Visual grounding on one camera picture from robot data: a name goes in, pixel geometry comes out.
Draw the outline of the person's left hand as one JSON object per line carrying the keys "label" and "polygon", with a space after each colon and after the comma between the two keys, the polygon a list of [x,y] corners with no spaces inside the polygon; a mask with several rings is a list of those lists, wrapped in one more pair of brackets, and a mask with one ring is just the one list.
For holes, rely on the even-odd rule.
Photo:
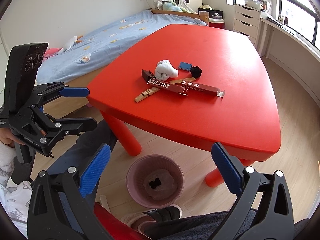
{"label": "person's left hand", "polygon": [[0,140],[3,144],[15,147],[15,144],[24,145],[17,137],[15,137],[9,128],[0,128]]}

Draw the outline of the white patterned sleeve forearm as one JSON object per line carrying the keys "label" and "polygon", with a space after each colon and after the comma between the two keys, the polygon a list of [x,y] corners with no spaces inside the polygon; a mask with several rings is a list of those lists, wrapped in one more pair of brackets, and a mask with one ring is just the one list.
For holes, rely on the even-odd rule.
{"label": "white patterned sleeve forearm", "polygon": [[16,151],[1,142],[1,205],[16,228],[27,238],[27,219],[32,188],[28,181],[8,184],[14,171]]}

